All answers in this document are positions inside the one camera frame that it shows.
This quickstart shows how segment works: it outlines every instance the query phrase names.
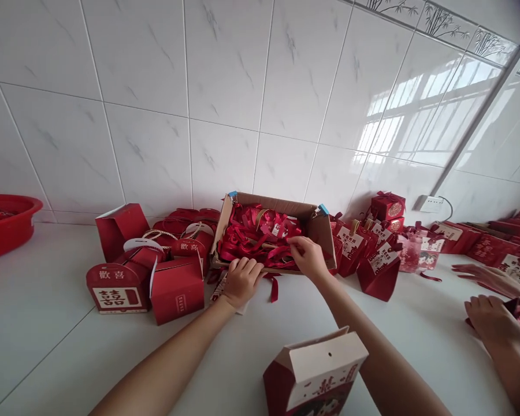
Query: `hand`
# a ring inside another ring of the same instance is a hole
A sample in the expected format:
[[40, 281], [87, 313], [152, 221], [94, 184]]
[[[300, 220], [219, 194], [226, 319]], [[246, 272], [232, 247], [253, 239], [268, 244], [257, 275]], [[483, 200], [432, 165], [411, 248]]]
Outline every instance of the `hand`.
[[520, 283], [499, 269], [475, 264], [464, 264], [453, 265], [452, 271], [455, 273], [464, 273], [458, 277], [483, 283], [509, 298], [520, 297]]
[[487, 350], [501, 346], [520, 348], [520, 323], [502, 300], [496, 296], [472, 296], [464, 306]]
[[303, 236], [292, 237], [287, 242], [291, 245], [291, 254], [296, 265], [310, 280], [329, 274], [324, 253], [319, 245]]
[[225, 288], [220, 296], [235, 310], [244, 306], [256, 293], [256, 287], [266, 273], [261, 273], [264, 265], [255, 259], [235, 259], [229, 265]]

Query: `white countertop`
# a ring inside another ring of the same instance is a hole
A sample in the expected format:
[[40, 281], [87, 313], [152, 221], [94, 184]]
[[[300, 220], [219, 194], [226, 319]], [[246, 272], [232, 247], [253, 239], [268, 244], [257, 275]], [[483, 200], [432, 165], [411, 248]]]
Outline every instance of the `white countertop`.
[[[96, 227], [36, 224], [23, 247], [0, 258], [0, 416], [86, 415], [148, 353], [198, 313], [156, 326], [152, 313], [100, 315], [85, 283], [103, 261]], [[463, 302], [492, 294], [450, 272], [473, 262], [442, 255], [430, 281], [400, 273], [384, 303], [341, 279], [350, 296], [454, 415], [514, 415], [482, 344], [464, 323]], [[260, 283], [244, 317], [207, 352], [172, 415], [267, 415], [262, 374], [283, 345], [335, 330], [323, 298], [304, 276]], [[206, 288], [206, 296], [213, 287]], [[378, 415], [358, 380], [343, 415]]]

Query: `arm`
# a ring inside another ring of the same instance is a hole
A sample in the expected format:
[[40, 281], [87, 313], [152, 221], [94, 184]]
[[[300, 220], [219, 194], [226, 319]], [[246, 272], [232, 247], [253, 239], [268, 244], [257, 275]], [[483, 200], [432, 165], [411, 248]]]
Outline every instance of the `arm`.
[[474, 296], [465, 308], [520, 416], [520, 324], [495, 296]]
[[[370, 354], [360, 374], [383, 416], [450, 415], [441, 400], [329, 274], [319, 245], [305, 237], [289, 239], [300, 270], [327, 302], [337, 326], [348, 325]], [[295, 247], [299, 246], [303, 254]]]
[[452, 271], [461, 273], [458, 277], [483, 283], [507, 298], [520, 298], [520, 283], [499, 269], [464, 264], [453, 265]]
[[189, 325], [133, 368], [90, 416], [165, 416], [191, 381], [210, 344], [256, 291], [263, 264], [233, 260], [224, 293]]

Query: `electrical outlet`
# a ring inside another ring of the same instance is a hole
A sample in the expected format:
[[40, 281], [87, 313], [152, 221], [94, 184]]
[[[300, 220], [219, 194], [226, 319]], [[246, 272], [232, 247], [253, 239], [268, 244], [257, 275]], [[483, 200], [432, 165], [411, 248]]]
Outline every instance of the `electrical outlet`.
[[436, 196], [428, 196], [422, 195], [419, 199], [419, 211], [420, 212], [429, 212], [429, 213], [439, 213], [441, 212], [441, 207], [443, 206], [443, 198], [439, 198]]

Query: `power cord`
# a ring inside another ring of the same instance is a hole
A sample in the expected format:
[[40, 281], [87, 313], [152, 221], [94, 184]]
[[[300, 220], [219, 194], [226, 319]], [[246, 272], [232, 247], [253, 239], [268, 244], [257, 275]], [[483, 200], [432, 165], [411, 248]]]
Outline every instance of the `power cord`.
[[449, 216], [447, 217], [447, 219], [445, 220], [445, 221], [448, 221], [448, 220], [451, 219], [452, 215], [454, 214], [455, 209], [452, 207], [452, 203], [451, 203], [447, 198], [445, 198], [444, 196], [441, 196], [441, 195], [438, 195], [438, 197], [439, 197], [439, 198], [443, 198], [444, 200], [446, 200], [447, 203], [449, 204], [449, 207], [451, 207], [451, 215], [449, 215]]

